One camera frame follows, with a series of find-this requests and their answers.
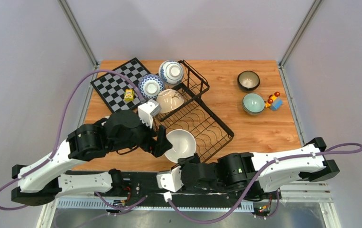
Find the cream painted bowl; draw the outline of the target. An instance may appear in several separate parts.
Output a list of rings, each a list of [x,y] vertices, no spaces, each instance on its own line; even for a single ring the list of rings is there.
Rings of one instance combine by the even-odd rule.
[[[189,131],[172,130],[167,134],[167,139],[172,144],[172,148],[167,150],[164,155],[173,163],[177,163],[178,159],[191,157],[196,152],[196,140]]]

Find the cream leaf bowl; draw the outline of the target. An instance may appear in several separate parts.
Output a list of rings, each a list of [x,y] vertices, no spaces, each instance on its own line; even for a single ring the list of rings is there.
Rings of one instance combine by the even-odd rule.
[[[156,98],[156,102],[160,105],[160,114],[172,112],[184,104],[185,100],[182,95],[174,89],[166,89],[160,92]]]

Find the black wire dish rack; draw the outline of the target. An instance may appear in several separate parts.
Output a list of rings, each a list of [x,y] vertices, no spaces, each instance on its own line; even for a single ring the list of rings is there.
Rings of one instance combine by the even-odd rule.
[[[185,102],[174,111],[157,114],[154,124],[156,128],[165,126],[167,133],[175,129],[189,131],[195,137],[200,161],[206,163],[234,138],[234,132],[202,100],[210,89],[207,79],[185,60],[178,63],[184,69],[184,79],[172,89]]]

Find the green floral bowl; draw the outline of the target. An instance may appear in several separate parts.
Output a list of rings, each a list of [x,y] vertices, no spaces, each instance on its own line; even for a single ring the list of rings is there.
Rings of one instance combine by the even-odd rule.
[[[256,93],[249,93],[242,99],[242,107],[248,114],[258,115],[264,111],[265,101]]]

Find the dark blue glazed bowl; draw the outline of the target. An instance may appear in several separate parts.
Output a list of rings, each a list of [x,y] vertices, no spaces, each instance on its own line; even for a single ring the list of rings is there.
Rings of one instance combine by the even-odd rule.
[[[243,71],[237,77],[239,89],[245,92],[255,90],[260,85],[260,77],[254,71]]]

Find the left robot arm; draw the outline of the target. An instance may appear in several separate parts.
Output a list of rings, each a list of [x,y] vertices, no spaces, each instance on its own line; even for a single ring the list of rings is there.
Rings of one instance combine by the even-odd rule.
[[[155,130],[130,110],[113,113],[81,125],[44,159],[29,166],[15,165],[12,177],[18,179],[18,186],[11,191],[11,200],[26,206],[40,206],[74,193],[120,196],[126,185],[118,169],[97,174],[68,174],[67,171],[123,149],[132,152],[140,148],[160,157],[172,147],[165,126],[160,125]]]

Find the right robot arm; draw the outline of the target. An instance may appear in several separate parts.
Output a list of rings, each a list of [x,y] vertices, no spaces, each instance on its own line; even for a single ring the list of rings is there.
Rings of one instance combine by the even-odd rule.
[[[323,138],[316,137],[302,148],[272,153],[231,153],[212,163],[199,158],[182,159],[177,183],[191,192],[237,193],[241,195],[257,174],[245,199],[260,199],[278,188],[298,180],[325,181],[340,169],[334,160],[319,152],[326,151]]]

